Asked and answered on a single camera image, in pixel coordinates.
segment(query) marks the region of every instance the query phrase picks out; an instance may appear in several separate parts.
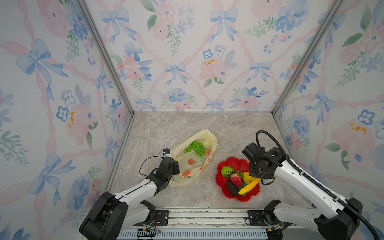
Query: green grapes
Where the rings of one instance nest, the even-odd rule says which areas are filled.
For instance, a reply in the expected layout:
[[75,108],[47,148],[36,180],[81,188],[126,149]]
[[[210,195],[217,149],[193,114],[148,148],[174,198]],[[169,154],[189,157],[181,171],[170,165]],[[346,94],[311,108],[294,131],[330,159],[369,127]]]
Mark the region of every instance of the green grapes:
[[195,153],[199,157],[203,157],[204,156],[205,148],[204,148],[204,144],[202,144],[201,142],[199,142],[197,140],[193,141],[188,147],[186,147],[184,149],[184,152],[185,153],[190,152],[190,151],[192,151],[192,149],[195,151]]

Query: floral wallpaper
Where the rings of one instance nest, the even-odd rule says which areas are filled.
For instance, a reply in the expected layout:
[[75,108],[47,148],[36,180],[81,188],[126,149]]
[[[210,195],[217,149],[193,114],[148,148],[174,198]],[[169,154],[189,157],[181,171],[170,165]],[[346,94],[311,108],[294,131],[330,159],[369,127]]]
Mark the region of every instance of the floral wallpaper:
[[86,3],[135,111],[270,111],[332,0]]
[[76,239],[129,120],[71,0],[0,8],[0,239]]
[[[346,0],[275,115],[293,159],[332,190],[360,200],[381,239],[383,9],[383,0]],[[361,224],[352,239],[373,238]]]

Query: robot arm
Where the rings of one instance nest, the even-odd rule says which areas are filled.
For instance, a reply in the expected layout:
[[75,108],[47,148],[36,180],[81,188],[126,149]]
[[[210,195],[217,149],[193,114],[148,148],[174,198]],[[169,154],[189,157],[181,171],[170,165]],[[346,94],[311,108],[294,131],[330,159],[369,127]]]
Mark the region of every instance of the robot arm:
[[172,175],[179,173],[179,162],[170,157],[169,149],[163,149],[159,168],[141,183],[115,195],[103,193],[80,225],[79,232],[89,240],[116,239],[121,229],[137,223],[152,225],[155,206],[145,199],[158,194],[168,186]]
[[[274,147],[266,152],[260,147],[259,133],[268,135],[278,148]],[[316,206],[315,209],[305,209],[273,200],[264,208],[262,220],[270,225],[281,222],[294,223],[318,231],[326,240],[350,239],[362,221],[374,239],[379,240],[377,232],[361,216],[361,202],[355,198],[346,199],[307,174],[285,153],[270,133],[258,131],[256,142],[257,145],[251,143],[243,150],[243,154],[250,160],[250,176],[260,178],[264,184],[263,179],[274,180],[276,174],[298,189]],[[252,219],[250,224],[259,221],[260,219]]]

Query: yellow plastic bag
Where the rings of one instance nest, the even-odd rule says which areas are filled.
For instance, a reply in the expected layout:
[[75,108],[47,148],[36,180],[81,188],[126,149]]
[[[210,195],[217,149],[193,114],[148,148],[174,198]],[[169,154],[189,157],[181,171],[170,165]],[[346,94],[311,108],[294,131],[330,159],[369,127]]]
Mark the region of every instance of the yellow plastic bag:
[[[203,158],[199,157],[195,151],[184,153],[193,141],[199,141],[204,144],[205,153]],[[202,130],[181,144],[174,146],[171,150],[171,157],[179,162],[180,174],[174,175],[169,186],[183,186],[194,180],[203,169],[209,164],[217,148],[217,139],[208,129]]]

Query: red fruit bowl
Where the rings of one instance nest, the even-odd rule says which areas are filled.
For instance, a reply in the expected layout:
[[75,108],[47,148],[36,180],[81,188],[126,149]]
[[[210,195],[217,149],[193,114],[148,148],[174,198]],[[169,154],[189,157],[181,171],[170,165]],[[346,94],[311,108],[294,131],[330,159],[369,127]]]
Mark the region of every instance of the red fruit bowl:
[[253,196],[256,196],[260,193],[260,185],[257,184],[256,187],[254,187],[250,192],[247,193],[246,196],[237,195],[236,197],[229,193],[227,190],[227,182],[231,180],[230,178],[225,178],[221,175],[221,168],[224,166],[230,166],[235,170],[239,170],[240,172],[249,172],[249,163],[247,163],[244,159],[237,159],[235,157],[229,157],[225,162],[221,162],[217,165],[217,174],[215,177],[216,183],[219,187],[221,187],[221,190],[229,199],[236,198],[240,202],[248,202],[251,200]]

